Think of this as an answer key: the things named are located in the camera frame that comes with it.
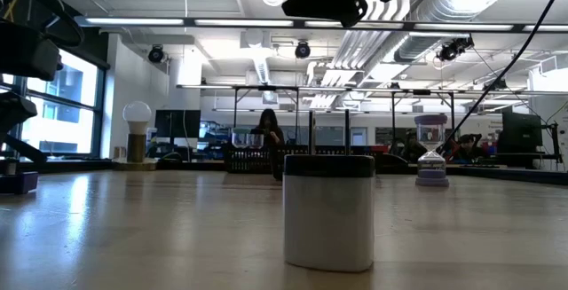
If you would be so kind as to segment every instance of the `sand timer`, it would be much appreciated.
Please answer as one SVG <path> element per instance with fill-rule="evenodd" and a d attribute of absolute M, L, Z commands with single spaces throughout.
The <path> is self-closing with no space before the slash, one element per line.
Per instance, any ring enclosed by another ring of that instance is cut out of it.
<path fill-rule="evenodd" d="M 447 116 L 424 115 L 414 118 L 416 136 L 428 152 L 418 159 L 418 177 L 416 184 L 427 186 L 448 186 L 446 178 L 446 160 L 436 153 L 436 149 L 444 144 L 446 133 L 444 126 Z"/>

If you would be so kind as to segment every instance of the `black lid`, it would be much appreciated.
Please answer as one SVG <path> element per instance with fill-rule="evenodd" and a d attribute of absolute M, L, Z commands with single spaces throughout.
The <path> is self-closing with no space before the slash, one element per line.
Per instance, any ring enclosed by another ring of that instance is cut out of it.
<path fill-rule="evenodd" d="M 368 178 L 375 176 L 375 159 L 370 156 L 288 155 L 284 175 Z"/>

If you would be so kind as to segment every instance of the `cable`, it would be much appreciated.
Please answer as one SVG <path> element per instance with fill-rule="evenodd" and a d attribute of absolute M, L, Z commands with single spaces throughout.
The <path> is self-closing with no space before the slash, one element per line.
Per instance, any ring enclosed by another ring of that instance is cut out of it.
<path fill-rule="evenodd" d="M 471 114 L 473 114 L 473 112 L 477 109 L 477 107 L 479 106 L 479 104 L 481 104 L 481 102 L 483 101 L 483 99 L 487 96 L 487 94 L 489 93 L 489 91 L 501 80 L 501 78 L 503 78 L 503 76 L 505 74 L 507 74 L 507 72 L 513 67 L 513 65 L 515 65 L 515 63 L 517 63 L 518 59 L 521 58 L 521 56 L 523 55 L 523 53 L 525 52 L 526 48 L 531 44 L 531 42 L 533 41 L 534 36 L 536 35 L 536 32 L 539 31 L 540 25 L 542 24 L 542 22 L 544 21 L 544 19 L 547 17 L 548 11 L 550 11 L 550 8 L 552 7 L 552 4 L 554 4 L 556 0 L 549 0 L 548 4 L 546 5 L 546 7 L 544 8 L 544 11 L 542 12 L 542 14 L 540 15 L 539 19 L 537 20 L 536 24 L 534 25 L 534 29 L 532 30 L 531 34 L 529 34 L 528 38 L 525 41 L 525 44 L 523 44 L 523 46 L 521 47 L 521 49 L 519 50 L 519 52 L 517 53 L 517 55 L 513 58 L 513 60 L 511 60 L 511 62 L 507 65 L 507 67 L 505 67 L 505 69 L 501 72 L 501 74 L 499 76 L 497 76 L 497 78 L 493 81 L 493 83 L 491 84 L 490 87 L 487 88 L 487 90 L 484 91 L 484 93 L 481 95 L 481 97 L 477 100 L 477 102 L 473 105 L 473 107 L 471 107 L 471 109 L 469 110 L 469 112 L 463 117 L 463 119 L 460 121 L 460 123 L 458 124 L 458 126 L 452 131 L 452 134 L 450 134 L 450 136 L 446 139 L 445 145 L 447 145 L 450 141 L 450 138 L 452 138 L 455 133 L 460 129 L 460 127 L 463 125 L 463 123 L 465 121 L 468 120 L 468 118 L 471 116 Z"/>
<path fill-rule="evenodd" d="M 187 138 L 187 128 L 185 127 L 185 109 L 184 109 L 184 116 L 182 117 L 182 119 L 184 121 L 185 142 L 187 143 L 187 162 L 192 162 L 191 157 L 190 157 L 190 152 L 189 152 L 189 150 L 191 149 L 191 146 L 189 145 L 189 139 Z"/>
<path fill-rule="evenodd" d="M 545 123 L 548 125 L 548 121 L 550 121 L 554 116 L 556 116 L 558 113 L 560 113 L 560 112 L 562 111 L 562 109 L 563 109 L 564 107 L 566 107 L 566 105 L 568 105 L 568 101 L 566 101 L 566 102 L 564 103 L 564 105 L 562 105 L 560 108 L 558 108 L 558 110 L 557 110 L 554 114 L 552 114 L 552 115 L 545 121 Z"/>

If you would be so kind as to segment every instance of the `computer monitor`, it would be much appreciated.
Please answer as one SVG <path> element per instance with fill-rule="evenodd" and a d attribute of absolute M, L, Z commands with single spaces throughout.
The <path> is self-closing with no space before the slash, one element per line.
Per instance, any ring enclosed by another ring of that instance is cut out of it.
<path fill-rule="evenodd" d="M 531 114 L 503 113 L 503 131 L 499 135 L 499 141 L 503 148 L 508 150 L 510 147 L 514 153 L 535 152 L 537 146 L 542 146 L 540 117 Z"/>
<path fill-rule="evenodd" d="M 155 122 L 157 136 L 169 137 L 172 144 L 174 138 L 198 138 L 200 121 L 201 111 L 198 110 L 158 110 Z"/>

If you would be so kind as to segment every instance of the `woman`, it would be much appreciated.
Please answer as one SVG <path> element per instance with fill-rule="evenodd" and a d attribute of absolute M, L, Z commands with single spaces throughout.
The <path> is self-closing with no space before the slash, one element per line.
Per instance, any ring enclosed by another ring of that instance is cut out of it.
<path fill-rule="evenodd" d="M 272 109 L 265 109 L 260 115 L 260 122 L 256 129 L 264 132 L 264 147 L 274 147 L 276 145 L 284 145 L 284 135 L 282 129 L 278 127 L 276 114 Z M 283 156 L 280 156 L 275 149 L 270 150 L 270 166 L 272 175 L 276 180 L 282 180 L 282 165 L 284 164 Z"/>
<path fill-rule="evenodd" d="M 284 145 L 284 134 L 278 127 L 276 114 L 272 109 L 265 109 L 260 115 L 256 129 L 264 132 L 264 146 Z"/>

